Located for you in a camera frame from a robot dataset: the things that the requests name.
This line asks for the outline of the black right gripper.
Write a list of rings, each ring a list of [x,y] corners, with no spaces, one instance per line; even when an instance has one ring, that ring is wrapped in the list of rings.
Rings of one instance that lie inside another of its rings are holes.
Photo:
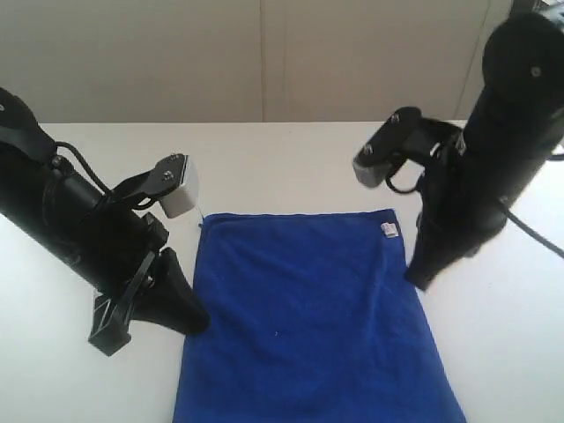
[[[456,260],[472,256],[506,225],[501,207],[511,204],[511,151],[504,146],[444,146],[419,178],[418,235],[404,277],[426,291]]]

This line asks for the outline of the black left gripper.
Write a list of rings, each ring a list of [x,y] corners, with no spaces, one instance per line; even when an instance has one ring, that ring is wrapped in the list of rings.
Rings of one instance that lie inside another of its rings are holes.
[[[57,223],[65,242],[64,262],[103,292],[94,298],[88,338],[100,352],[112,356],[130,342],[131,319],[182,335],[208,329],[210,315],[185,278],[175,251],[163,249],[152,266],[169,238],[153,214],[139,216],[110,207],[65,216]]]

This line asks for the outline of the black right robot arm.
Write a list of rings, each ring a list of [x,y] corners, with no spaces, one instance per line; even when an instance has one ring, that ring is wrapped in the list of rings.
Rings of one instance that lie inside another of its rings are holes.
[[[405,277],[421,290],[475,254],[563,138],[563,8],[515,15],[486,42],[483,90],[458,140],[425,167]]]

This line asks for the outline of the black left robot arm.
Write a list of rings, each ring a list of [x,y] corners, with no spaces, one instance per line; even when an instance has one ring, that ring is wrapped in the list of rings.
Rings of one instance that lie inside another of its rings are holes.
[[[132,321],[183,335],[211,318],[185,278],[169,233],[150,211],[174,219],[197,207],[193,159],[173,153],[109,188],[76,148],[39,125],[18,96],[1,93],[1,213],[96,290],[89,343],[112,355]]]

